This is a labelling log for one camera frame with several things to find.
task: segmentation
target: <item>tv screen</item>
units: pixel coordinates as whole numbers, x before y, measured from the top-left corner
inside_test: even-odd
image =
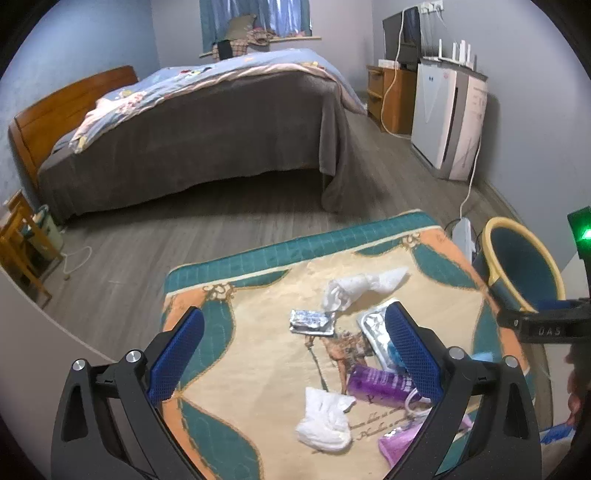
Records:
[[[384,26],[384,50],[386,60],[396,60],[398,52],[398,36],[402,12],[386,18]],[[415,70],[421,58],[421,17],[418,8],[409,8],[404,12],[404,27],[400,42],[398,61],[403,67]]]

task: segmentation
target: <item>wooden chair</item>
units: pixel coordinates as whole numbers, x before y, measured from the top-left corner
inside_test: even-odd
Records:
[[[42,291],[48,300],[51,300],[51,294],[39,280],[39,273],[33,267],[27,254],[27,242],[21,234],[24,225],[28,225],[39,242],[54,257],[60,258],[60,253],[51,244],[47,235],[45,235],[37,224],[33,221],[32,210],[21,192],[8,202],[8,209],[11,212],[7,221],[0,226],[0,258],[3,261],[14,263],[18,269]]]

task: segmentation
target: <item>curtain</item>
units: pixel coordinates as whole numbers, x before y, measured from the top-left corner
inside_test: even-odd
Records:
[[[274,30],[279,37],[312,35],[309,0],[199,0],[203,51],[223,40],[232,18],[255,14],[255,27]]]

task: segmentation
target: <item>gray wooden floor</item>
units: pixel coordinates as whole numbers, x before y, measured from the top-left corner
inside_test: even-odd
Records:
[[[464,183],[437,180],[414,157],[410,142],[382,134],[368,118],[349,115],[362,151],[342,215],[319,204],[315,171],[269,173],[217,181],[114,212],[85,215],[65,233],[64,252],[90,245],[93,255],[65,280],[59,265],[45,284],[45,311],[71,333],[113,359],[144,348],[158,332],[162,286],[174,267],[203,262],[298,236],[385,219],[420,208],[442,225],[458,216]],[[468,217],[480,232],[486,221],[511,213],[493,195],[473,190]],[[69,259],[72,264],[76,257]]]

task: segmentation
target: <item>silver bolt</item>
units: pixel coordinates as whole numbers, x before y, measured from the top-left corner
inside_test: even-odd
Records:
[[[453,346],[449,349],[449,356],[454,360],[461,360],[466,356],[466,352],[458,346]]]
[[[125,355],[125,359],[130,364],[136,363],[140,358],[142,358],[142,352],[138,352],[137,350],[132,350],[127,355]]]
[[[505,357],[505,363],[511,368],[517,368],[519,366],[517,359],[511,355]]]
[[[72,370],[80,371],[85,366],[86,366],[86,362],[84,360],[82,360],[82,358],[80,358],[72,364]]]

